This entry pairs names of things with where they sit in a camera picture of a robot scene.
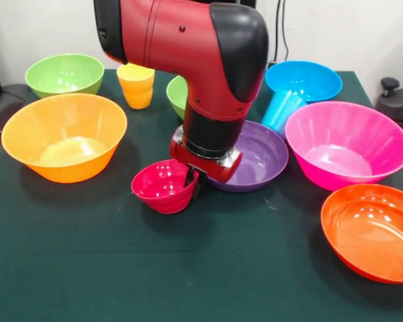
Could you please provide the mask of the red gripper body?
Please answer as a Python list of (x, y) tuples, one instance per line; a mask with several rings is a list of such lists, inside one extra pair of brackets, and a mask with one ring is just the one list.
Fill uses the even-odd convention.
[(183, 143), (182, 127), (175, 130), (169, 145), (169, 152), (180, 163), (204, 172), (219, 182), (227, 182), (242, 161), (242, 152), (235, 147), (219, 159), (209, 159), (194, 154)]

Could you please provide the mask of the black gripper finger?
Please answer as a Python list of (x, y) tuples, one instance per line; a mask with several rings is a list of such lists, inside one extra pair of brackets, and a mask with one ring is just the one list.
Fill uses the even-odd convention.
[(197, 178), (197, 183), (195, 185), (194, 192), (193, 192), (194, 199), (198, 199), (200, 194), (202, 193), (203, 187), (206, 182), (206, 176), (207, 176), (206, 173), (199, 172), (198, 178)]
[(198, 171), (194, 167), (188, 166), (187, 173), (185, 176), (184, 187), (189, 186), (195, 180), (195, 177), (197, 175), (198, 175)]

